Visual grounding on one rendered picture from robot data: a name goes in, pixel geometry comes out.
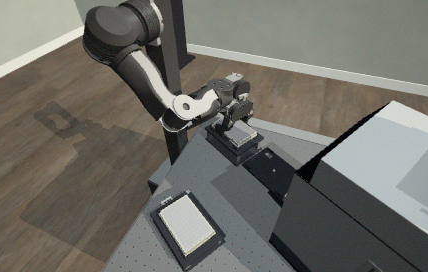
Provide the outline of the dark grey rectangular frame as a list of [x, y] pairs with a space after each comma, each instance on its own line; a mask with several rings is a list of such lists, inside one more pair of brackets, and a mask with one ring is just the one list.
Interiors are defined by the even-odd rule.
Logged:
[[256, 137], [237, 148], [230, 141], [227, 142], [217, 134], [212, 125], [213, 123], [205, 127], [207, 131], [207, 138], [205, 139], [236, 167], [262, 149], [260, 145], [264, 137], [259, 133], [256, 133]]

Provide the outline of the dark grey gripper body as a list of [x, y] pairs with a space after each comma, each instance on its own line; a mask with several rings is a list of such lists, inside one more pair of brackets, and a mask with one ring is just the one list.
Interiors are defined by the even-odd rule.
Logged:
[[241, 118], [247, 116], [251, 112], [252, 108], [253, 103], [246, 97], [245, 101], [237, 100], [235, 103], [230, 105], [230, 109], [228, 111], [220, 113], [228, 119], [230, 119], [231, 117], [231, 120], [236, 122]]

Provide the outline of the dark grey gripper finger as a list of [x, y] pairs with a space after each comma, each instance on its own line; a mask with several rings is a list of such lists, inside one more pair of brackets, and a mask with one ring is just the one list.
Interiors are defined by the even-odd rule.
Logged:
[[231, 120], [231, 117], [230, 117], [230, 119], [228, 119], [228, 118], [226, 118], [226, 117], [224, 116], [224, 119], [223, 119], [223, 121], [222, 121], [222, 124], [218, 123], [218, 124], [216, 124], [216, 125], [215, 125], [215, 131], [216, 131], [216, 133], [217, 133], [217, 134], [219, 134], [223, 139], [225, 139], [227, 142], [229, 142], [230, 138], [229, 138], [227, 135], [225, 135], [225, 134], [224, 134], [224, 132], [225, 132], [225, 131], [230, 131], [230, 130], [231, 130], [231, 128], [233, 127], [234, 123], [235, 123], [235, 122]]
[[253, 116], [253, 113], [254, 113], [254, 110], [252, 108], [251, 112], [247, 116], [245, 116], [245, 117], [243, 117], [243, 118], [240, 119], [242, 122], [244, 122], [250, 128], [251, 128], [251, 126], [249, 124], [247, 124], [247, 123], [248, 123], [248, 120]]

